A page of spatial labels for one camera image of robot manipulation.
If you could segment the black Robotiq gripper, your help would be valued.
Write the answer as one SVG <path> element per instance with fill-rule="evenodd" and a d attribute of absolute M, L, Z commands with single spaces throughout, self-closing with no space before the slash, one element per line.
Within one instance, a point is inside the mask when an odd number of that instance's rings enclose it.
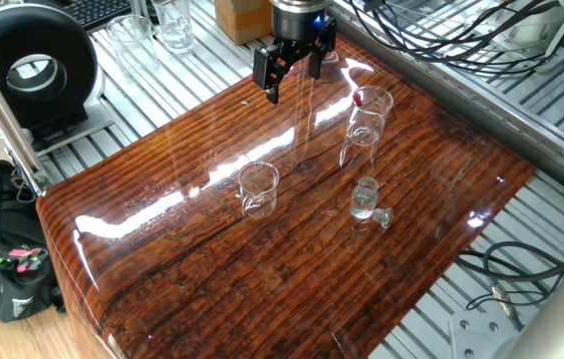
<path fill-rule="evenodd" d="M 277 104 L 279 85 L 293 64 L 294 42 L 311 43 L 308 75 L 318 80 L 322 61 L 336 46 L 337 20 L 329 18 L 325 23 L 326 10 L 293 13 L 272 10 L 274 43 L 254 52 L 253 82 L 266 93 L 267 100 Z"/>

